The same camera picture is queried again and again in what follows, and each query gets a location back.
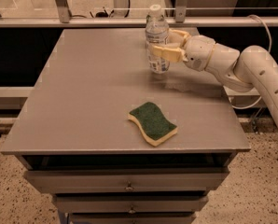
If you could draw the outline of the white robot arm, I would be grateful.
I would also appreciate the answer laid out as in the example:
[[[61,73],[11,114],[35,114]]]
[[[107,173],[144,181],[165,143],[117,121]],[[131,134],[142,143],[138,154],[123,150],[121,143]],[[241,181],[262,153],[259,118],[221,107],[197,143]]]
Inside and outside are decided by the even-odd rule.
[[[171,30],[169,44],[151,44],[148,50],[172,63],[212,74],[222,85],[237,91],[258,91],[278,128],[278,64],[260,46],[242,51],[221,45],[204,35]]]

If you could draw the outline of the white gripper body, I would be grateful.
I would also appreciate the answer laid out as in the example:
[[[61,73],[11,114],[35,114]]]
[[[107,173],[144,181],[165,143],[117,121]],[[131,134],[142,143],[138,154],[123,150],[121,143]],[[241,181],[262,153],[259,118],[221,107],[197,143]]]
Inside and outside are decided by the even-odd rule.
[[[210,55],[215,46],[213,38],[204,35],[194,35],[185,44],[186,67],[203,71],[209,62]]]

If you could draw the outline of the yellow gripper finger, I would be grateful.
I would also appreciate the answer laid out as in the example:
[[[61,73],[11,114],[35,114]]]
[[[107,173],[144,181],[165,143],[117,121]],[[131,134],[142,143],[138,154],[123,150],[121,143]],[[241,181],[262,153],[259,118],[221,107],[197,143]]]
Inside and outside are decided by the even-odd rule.
[[[175,29],[169,30],[169,41],[177,43],[180,47],[183,47],[190,38],[191,34],[189,32]]]
[[[149,51],[152,55],[172,63],[183,62],[186,59],[185,51],[180,48],[170,48],[167,46],[160,46],[159,44],[152,44],[149,46]]]

